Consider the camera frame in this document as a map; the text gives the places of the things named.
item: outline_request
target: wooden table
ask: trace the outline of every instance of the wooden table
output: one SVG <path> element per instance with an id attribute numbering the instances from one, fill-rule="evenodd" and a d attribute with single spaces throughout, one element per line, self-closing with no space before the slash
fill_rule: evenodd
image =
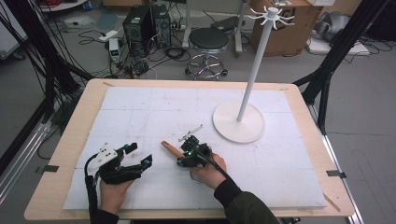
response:
<path id="1" fill-rule="evenodd" d="M 243 82 L 170 81 L 170 80 L 113 80 L 94 79 L 88 83 L 78 102 L 49 165 L 59 166 L 56 173 L 43 174 L 24 216 L 28 220 L 89 219 L 87 211 L 63 210 L 72 175 L 89 131 L 103 102 L 108 87 L 163 87 L 241 89 Z M 273 209 L 277 217 L 350 217 L 355 211 L 342 180 L 327 176 L 336 170 L 318 128 L 313 121 L 300 91 L 292 84 L 256 83 L 254 90 L 283 91 L 295 118 L 305 148 L 322 187 L 327 206 L 320 209 Z M 200 210 L 123 210 L 120 218 L 221 218 L 222 209 Z"/>

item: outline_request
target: round base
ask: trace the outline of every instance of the round base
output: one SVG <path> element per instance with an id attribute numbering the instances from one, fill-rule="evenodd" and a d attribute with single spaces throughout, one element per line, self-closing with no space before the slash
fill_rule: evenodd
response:
<path id="1" fill-rule="evenodd" d="M 264 117 L 253 105 L 247 105 L 244 117 L 238 122 L 241 103 L 219 105 L 213 113 L 213 124 L 224 138 L 241 144 L 252 143 L 264 134 Z"/>

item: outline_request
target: electronics equipment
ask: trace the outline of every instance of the electronics equipment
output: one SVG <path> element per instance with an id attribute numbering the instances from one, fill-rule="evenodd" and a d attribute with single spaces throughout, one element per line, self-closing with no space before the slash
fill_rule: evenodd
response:
<path id="1" fill-rule="evenodd" d="M 334 41 L 333 39 L 346 27 L 348 22 L 349 17 L 343 15 L 341 12 L 325 12 L 319 17 L 314 30 L 324 40 L 332 43 Z"/>
<path id="2" fill-rule="evenodd" d="M 210 25 L 212 28 L 221 30 L 222 32 L 230 31 L 238 24 L 238 17 L 233 16 L 222 21 L 214 22 Z"/>
<path id="3" fill-rule="evenodd" d="M 166 49 L 171 47 L 171 19 L 166 5 L 159 4 L 151 7 L 154 20 L 155 33 L 157 34 L 157 47 Z"/>
<path id="4" fill-rule="evenodd" d="M 84 166 L 85 186 L 88 193 L 88 203 L 91 223 L 98 211 L 98 198 L 96 185 L 99 176 L 110 185 L 140 178 L 145 170 L 152 165 L 152 155 L 147 156 L 139 164 L 132 166 L 121 166 L 122 158 L 137 149 L 137 143 L 125 145 L 119 149 L 114 149 L 110 144 L 105 143 L 98 153 L 91 156 Z M 89 175 L 88 171 L 93 172 L 99 168 L 95 175 Z"/>
<path id="5" fill-rule="evenodd" d="M 199 144 L 199 140 L 194 135 L 186 139 L 181 149 L 184 151 L 184 157 L 177 158 L 177 165 L 181 167 L 205 166 L 207 164 L 205 158 L 209 158 L 212 153 L 212 149 L 206 143 Z"/>
<path id="6" fill-rule="evenodd" d="M 149 6 L 132 7 L 122 26 L 132 42 L 149 41 L 155 35 Z"/>
<path id="7" fill-rule="evenodd" d="M 108 52 L 110 53 L 110 58 L 114 63 L 118 63 L 120 61 L 120 46 L 117 38 L 108 39 Z"/>
<path id="8" fill-rule="evenodd" d="M 149 55 L 149 41 L 155 36 L 149 6 L 134 6 L 122 23 L 130 51 L 134 56 Z"/>

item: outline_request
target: power strip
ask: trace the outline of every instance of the power strip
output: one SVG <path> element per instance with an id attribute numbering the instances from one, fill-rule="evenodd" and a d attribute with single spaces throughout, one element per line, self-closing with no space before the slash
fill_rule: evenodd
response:
<path id="1" fill-rule="evenodd" d="M 117 31 L 109 31 L 106 36 L 99 36 L 99 39 L 102 41 L 107 41 L 111 36 L 116 35 Z"/>

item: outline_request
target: hand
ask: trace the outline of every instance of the hand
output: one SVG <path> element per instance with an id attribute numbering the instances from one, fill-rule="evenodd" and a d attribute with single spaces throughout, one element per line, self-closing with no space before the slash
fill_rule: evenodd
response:
<path id="1" fill-rule="evenodd" d="M 116 215 L 125 200 L 126 190 L 134 183 L 133 180 L 118 185 L 100 181 L 101 206 L 100 209 Z"/>
<path id="2" fill-rule="evenodd" d="M 218 154 L 212 153 L 211 158 L 218 164 L 221 169 L 227 172 L 225 161 Z M 199 176 L 200 181 L 212 189 L 216 189 L 226 178 L 218 171 L 212 164 L 208 163 L 205 167 L 194 167 L 191 169 L 196 175 Z"/>

